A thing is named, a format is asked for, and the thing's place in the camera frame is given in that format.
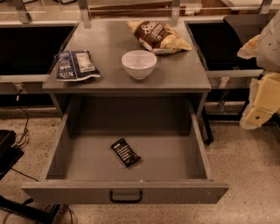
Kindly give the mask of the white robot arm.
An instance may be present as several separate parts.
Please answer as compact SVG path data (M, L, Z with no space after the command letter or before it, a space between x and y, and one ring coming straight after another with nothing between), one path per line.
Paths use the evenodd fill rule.
M256 58L256 64L263 69L260 80L251 80L249 104L240 120L245 130L254 130L280 109L280 11L260 34L238 51L237 56L246 60Z

